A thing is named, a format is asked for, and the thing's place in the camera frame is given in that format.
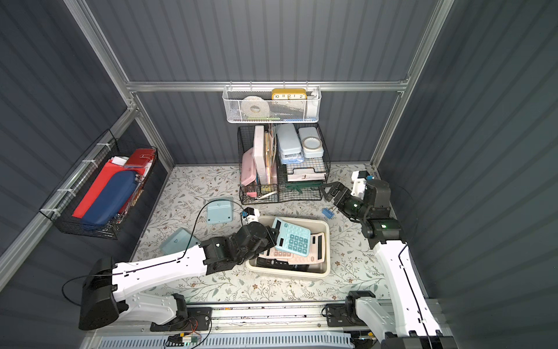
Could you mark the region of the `light blue calculator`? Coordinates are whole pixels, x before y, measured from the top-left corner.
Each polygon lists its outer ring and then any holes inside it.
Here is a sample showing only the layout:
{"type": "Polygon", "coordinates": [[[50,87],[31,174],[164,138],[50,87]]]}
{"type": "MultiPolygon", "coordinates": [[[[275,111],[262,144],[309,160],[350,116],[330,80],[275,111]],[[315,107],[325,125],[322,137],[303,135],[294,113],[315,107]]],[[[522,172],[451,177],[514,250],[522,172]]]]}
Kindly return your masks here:
{"type": "Polygon", "coordinates": [[[183,252],[200,243],[200,240],[194,237],[191,232],[184,228],[179,228],[160,245],[159,249],[163,254],[169,255],[183,252]]]}
{"type": "Polygon", "coordinates": [[[273,228],[278,231],[276,250],[307,257],[310,254],[311,230],[276,218],[273,228]]]}
{"type": "Polygon", "coordinates": [[[233,203],[229,199],[215,199],[206,206],[206,220],[209,225],[225,224],[233,220],[233,203]]]}

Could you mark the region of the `pink calculator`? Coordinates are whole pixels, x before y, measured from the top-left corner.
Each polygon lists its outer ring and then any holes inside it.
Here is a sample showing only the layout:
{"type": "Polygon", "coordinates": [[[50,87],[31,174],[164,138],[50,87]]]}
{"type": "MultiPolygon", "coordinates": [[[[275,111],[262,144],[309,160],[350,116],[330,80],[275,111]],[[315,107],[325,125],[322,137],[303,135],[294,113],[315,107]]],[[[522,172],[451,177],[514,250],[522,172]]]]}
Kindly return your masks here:
{"type": "Polygon", "coordinates": [[[290,252],[282,252],[275,248],[260,253],[259,257],[268,260],[286,261],[290,265],[317,265],[325,261],[325,247],[325,234],[312,234],[310,252],[306,257],[290,252]]]}

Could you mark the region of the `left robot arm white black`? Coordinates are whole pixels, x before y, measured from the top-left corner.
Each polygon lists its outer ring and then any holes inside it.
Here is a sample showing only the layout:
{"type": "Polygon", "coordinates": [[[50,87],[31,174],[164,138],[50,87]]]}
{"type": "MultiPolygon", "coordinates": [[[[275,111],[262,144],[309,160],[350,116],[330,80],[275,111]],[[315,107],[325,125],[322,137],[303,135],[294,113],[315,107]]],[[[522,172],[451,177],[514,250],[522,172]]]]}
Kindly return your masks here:
{"type": "Polygon", "coordinates": [[[214,237],[183,252],[135,263],[99,259],[82,284],[78,327],[97,330],[117,321],[149,321],[172,329],[186,320],[182,296],[145,295],[152,287],[179,279],[232,270],[274,247],[278,231],[250,222],[229,236],[214,237]]]}

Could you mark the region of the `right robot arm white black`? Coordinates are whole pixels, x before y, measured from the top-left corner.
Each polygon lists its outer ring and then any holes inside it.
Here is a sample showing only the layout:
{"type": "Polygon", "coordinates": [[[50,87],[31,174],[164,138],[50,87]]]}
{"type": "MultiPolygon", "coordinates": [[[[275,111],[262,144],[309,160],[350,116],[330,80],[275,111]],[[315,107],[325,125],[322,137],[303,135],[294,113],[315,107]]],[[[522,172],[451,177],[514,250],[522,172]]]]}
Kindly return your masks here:
{"type": "Polygon", "coordinates": [[[340,182],[321,186],[325,200],[332,202],[361,232],[384,270],[394,314],[379,304],[373,292],[350,292],[346,318],[365,324],[376,342],[373,348],[456,348],[453,336],[443,334],[432,315],[411,263],[402,227],[392,216],[389,183],[358,178],[354,188],[340,182]]]}

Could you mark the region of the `white round tape box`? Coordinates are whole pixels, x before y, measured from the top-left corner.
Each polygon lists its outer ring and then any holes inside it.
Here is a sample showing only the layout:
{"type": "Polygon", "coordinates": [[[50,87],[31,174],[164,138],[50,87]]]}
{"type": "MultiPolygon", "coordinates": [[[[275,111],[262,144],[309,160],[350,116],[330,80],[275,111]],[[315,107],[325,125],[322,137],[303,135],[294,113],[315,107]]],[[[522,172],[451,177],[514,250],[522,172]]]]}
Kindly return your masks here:
{"type": "Polygon", "coordinates": [[[301,127],[298,129],[298,134],[306,159],[323,157],[323,141],[316,127],[301,127]]]}

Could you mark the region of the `blue binder clip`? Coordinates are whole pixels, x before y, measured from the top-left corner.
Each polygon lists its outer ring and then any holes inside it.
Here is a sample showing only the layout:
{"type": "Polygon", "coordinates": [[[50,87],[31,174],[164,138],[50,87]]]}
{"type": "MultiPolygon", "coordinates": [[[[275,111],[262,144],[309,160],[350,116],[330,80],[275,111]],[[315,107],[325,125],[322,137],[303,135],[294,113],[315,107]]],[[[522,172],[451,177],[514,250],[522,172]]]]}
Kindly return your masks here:
{"type": "Polygon", "coordinates": [[[337,211],[337,208],[335,206],[332,206],[330,208],[322,208],[322,210],[321,210],[324,217],[327,218],[328,220],[332,220],[332,219],[335,218],[336,211],[337,211]]]}

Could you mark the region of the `floral table mat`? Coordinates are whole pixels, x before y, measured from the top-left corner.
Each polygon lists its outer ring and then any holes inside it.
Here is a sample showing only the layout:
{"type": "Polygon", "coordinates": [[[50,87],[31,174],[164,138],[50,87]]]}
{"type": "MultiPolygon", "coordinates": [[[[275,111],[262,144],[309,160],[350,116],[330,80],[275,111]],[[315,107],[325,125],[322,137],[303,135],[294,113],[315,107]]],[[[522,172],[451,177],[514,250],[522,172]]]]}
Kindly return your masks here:
{"type": "MultiPolygon", "coordinates": [[[[228,197],[238,201],[238,166],[178,166],[168,176],[133,261],[162,255],[163,241],[178,228],[193,231],[205,240],[237,231],[239,218],[221,225],[207,225],[200,211],[206,201],[228,197]]],[[[383,269],[363,238],[360,226],[340,213],[328,220],[331,237],[331,270],[323,279],[289,279],[256,273],[246,266],[211,276],[181,279],[149,289],[151,295],[180,293],[190,302],[280,302],[343,300],[351,290],[370,290],[388,298],[383,269]]]]}

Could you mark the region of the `light blue pencil case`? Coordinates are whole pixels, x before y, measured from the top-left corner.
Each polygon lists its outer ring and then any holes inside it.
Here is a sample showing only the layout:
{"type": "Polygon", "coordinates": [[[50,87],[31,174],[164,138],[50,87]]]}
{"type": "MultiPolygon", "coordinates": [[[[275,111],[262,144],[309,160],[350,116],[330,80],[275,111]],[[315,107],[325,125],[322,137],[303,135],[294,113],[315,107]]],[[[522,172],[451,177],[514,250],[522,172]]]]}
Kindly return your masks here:
{"type": "Polygon", "coordinates": [[[281,164],[300,164],[305,160],[302,144],[293,124],[277,126],[277,139],[281,164]]]}

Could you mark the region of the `pink case in organizer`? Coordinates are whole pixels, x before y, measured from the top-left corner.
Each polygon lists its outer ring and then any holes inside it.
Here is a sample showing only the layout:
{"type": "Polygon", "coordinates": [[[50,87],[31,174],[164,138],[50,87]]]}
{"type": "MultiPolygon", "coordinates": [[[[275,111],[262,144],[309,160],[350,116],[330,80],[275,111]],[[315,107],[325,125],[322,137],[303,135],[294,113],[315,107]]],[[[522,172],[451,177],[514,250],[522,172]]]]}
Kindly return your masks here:
{"type": "Polygon", "coordinates": [[[257,179],[257,169],[254,161],[254,149],[250,148],[242,156],[241,185],[248,186],[257,179]]]}

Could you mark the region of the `white mesh hanging basket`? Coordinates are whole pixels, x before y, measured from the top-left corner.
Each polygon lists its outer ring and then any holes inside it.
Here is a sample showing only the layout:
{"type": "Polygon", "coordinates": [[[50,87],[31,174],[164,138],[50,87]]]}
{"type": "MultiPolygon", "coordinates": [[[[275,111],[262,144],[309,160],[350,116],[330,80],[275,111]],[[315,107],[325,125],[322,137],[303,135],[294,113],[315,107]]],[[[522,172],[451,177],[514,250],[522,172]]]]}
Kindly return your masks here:
{"type": "Polygon", "coordinates": [[[288,86],[263,86],[229,84],[224,87],[222,101],[225,107],[226,119],[231,124],[248,123],[316,123],[319,121],[320,107],[322,100],[321,88],[318,86],[309,87],[288,87],[288,86]],[[306,100],[271,100],[274,88],[304,88],[307,91],[306,100]],[[241,100],[248,96],[261,97],[267,100],[270,105],[271,115],[267,119],[248,119],[241,112],[241,100]]]}

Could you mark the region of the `yellow clock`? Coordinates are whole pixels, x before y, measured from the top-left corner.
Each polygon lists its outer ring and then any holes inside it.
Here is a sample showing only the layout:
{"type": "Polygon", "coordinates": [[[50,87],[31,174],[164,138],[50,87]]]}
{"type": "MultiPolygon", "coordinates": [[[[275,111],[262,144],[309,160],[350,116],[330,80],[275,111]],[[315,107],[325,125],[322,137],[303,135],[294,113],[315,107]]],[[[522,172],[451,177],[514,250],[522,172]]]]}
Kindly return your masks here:
{"type": "Polygon", "coordinates": [[[274,88],[271,100],[287,101],[287,100],[306,100],[307,91],[304,88],[274,88]]]}

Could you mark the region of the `small circuit board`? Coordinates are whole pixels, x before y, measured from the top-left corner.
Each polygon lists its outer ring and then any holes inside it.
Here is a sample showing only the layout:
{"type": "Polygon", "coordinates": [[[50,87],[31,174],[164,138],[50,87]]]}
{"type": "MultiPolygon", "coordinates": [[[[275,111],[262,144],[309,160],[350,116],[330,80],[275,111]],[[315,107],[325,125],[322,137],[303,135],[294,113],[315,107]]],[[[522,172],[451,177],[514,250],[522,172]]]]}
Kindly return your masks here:
{"type": "Polygon", "coordinates": [[[202,341],[200,334],[173,334],[167,337],[165,348],[196,347],[202,341]]]}

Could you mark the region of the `red wallet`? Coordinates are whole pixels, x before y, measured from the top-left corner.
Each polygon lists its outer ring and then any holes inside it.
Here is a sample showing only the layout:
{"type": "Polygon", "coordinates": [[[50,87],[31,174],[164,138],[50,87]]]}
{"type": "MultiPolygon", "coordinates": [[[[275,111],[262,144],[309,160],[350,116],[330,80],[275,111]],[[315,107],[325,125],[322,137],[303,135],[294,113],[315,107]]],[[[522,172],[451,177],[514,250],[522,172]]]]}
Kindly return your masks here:
{"type": "Polygon", "coordinates": [[[128,158],[128,160],[124,164],[124,168],[127,169],[145,168],[149,163],[151,163],[155,159],[155,156],[156,156],[156,149],[138,148],[128,158]]]}

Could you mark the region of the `navy blue pouch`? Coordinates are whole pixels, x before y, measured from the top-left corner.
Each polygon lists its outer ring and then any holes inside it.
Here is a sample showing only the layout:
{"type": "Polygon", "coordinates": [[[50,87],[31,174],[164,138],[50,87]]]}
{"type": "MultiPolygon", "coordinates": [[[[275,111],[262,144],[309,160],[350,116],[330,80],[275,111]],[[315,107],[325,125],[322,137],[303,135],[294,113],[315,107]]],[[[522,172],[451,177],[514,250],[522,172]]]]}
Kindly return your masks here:
{"type": "Polygon", "coordinates": [[[87,213],[80,218],[83,229],[94,231],[107,225],[119,214],[136,188],[137,173],[135,171],[124,170],[116,173],[87,213]]]}

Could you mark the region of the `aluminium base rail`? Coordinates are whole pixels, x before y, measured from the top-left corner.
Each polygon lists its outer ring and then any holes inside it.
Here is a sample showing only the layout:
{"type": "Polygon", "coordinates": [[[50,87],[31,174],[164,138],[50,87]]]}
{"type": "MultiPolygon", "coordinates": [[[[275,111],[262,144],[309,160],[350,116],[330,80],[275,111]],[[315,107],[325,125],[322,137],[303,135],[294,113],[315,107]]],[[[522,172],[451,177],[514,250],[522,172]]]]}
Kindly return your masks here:
{"type": "MultiPolygon", "coordinates": [[[[390,300],[377,299],[394,314],[390,300]]],[[[200,334],[193,348],[373,348],[376,338],[346,318],[344,301],[199,304],[182,328],[154,332],[147,322],[115,323],[88,334],[83,348],[165,348],[173,334],[200,334]]]]}

